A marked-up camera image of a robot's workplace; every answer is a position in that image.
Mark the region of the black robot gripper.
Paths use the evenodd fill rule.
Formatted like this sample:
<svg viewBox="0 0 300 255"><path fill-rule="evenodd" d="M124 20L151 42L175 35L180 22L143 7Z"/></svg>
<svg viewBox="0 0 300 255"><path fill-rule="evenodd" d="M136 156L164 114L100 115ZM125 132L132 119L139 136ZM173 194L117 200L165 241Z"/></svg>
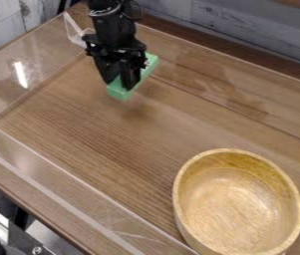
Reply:
<svg viewBox="0 0 300 255"><path fill-rule="evenodd" d="M84 36L88 54L104 81L109 84L121 75L123 86L131 91L141 81L148 60L148 46L136 37L136 21L121 13L95 15L92 19L96 33Z"/></svg>

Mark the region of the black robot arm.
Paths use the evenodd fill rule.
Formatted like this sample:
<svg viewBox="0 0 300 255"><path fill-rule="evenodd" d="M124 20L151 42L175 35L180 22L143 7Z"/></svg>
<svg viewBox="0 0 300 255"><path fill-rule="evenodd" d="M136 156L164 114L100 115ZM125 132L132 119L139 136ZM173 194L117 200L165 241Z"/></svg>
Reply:
<svg viewBox="0 0 300 255"><path fill-rule="evenodd" d="M148 45L137 39L140 17L132 15L135 0L88 0L89 17L96 33L85 34L87 53L109 85L121 78L121 85L131 91L143 78L148 66Z"/></svg>

